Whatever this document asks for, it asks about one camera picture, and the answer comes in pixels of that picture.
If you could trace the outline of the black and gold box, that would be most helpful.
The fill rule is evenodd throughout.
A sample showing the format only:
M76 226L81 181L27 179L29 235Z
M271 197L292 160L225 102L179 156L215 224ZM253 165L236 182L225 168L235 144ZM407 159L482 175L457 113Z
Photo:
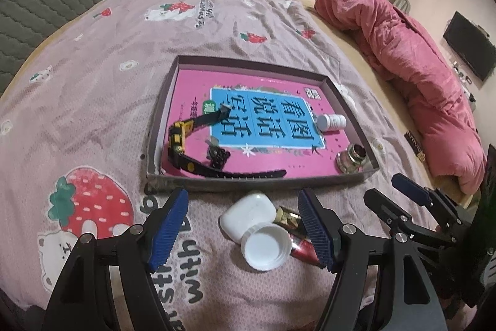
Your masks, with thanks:
M307 235L303 220L298 212L280 206L277 208L274 223L286 229L292 235L305 237Z

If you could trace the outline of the white plastic jar lid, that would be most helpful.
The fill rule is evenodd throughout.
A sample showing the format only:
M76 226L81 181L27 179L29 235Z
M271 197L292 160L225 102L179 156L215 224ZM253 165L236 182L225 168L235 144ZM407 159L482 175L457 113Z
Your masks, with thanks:
M241 239L246 263L257 271L271 271L282 266L292 251L290 234L275 223L250 227Z

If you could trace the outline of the white pill bottle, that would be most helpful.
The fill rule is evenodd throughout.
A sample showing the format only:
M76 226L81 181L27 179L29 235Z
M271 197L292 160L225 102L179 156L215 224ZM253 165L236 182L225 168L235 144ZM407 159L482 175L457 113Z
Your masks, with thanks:
M320 114L316 120L316 126L322 132L339 131L346 125L346 117L341 114Z

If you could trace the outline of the white earbud case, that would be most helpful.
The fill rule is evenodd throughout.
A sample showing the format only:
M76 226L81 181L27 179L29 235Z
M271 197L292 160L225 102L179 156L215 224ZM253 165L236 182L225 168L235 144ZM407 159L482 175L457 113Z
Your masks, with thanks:
M219 226L232 241L240 244L251 227L272 223L276 215L277 210L265 193L251 191L219 217Z

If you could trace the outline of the small black toy figure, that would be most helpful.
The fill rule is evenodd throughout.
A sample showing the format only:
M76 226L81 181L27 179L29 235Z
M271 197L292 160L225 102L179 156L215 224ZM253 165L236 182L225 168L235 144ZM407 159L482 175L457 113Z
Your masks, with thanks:
M218 146L212 140L208 141L208 145L207 159L209 160L209 166L215 170L222 171L231 156L230 152Z

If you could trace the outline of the pink and blue book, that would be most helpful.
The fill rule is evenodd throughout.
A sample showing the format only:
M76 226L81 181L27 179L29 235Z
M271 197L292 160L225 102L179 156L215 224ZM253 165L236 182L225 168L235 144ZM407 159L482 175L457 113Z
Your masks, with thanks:
M194 129L181 146L186 159L209 166L208 141L216 142L231 154L225 172L284 170L287 179L335 177L342 173L337 155L354 142L351 119L327 79L178 65L162 97L165 128L229 106L229 117ZM346 128L320 131L320 114L344 115Z

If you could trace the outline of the shallow dark cardboard box tray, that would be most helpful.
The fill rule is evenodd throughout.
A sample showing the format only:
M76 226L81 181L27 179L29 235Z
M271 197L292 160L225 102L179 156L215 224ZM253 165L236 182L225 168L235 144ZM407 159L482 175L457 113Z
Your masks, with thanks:
M152 117L144 188L330 186L364 181L378 168L350 104L327 76L177 56Z

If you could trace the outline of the pink strawberry print bedsheet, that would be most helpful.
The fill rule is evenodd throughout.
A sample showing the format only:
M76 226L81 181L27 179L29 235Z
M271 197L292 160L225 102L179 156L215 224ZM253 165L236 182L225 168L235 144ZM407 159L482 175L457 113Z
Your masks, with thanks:
M24 64L1 99L1 289L22 308L46 307L55 278L82 231L119 233L162 205L143 191L142 158L160 88L191 24L215 2L105 0L68 24ZM370 235L387 227L365 206L372 187L414 221L435 222L395 191L402 172L425 171L372 99L355 113L379 171L356 186L320 189L321 202Z

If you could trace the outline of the rolled pink quilt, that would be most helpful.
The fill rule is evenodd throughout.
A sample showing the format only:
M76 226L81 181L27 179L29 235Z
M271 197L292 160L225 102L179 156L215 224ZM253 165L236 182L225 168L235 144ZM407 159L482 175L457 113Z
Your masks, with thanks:
M404 99L430 174L457 177L461 191L474 194L487 157L462 84L427 30L388 0L315 0L314 8L354 38L370 67Z

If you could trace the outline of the black wall television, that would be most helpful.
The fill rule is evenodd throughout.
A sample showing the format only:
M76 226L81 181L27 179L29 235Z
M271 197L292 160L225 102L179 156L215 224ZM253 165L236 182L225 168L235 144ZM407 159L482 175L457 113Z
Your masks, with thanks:
M495 68L495 45L478 26L459 12L454 13L443 38L482 82Z

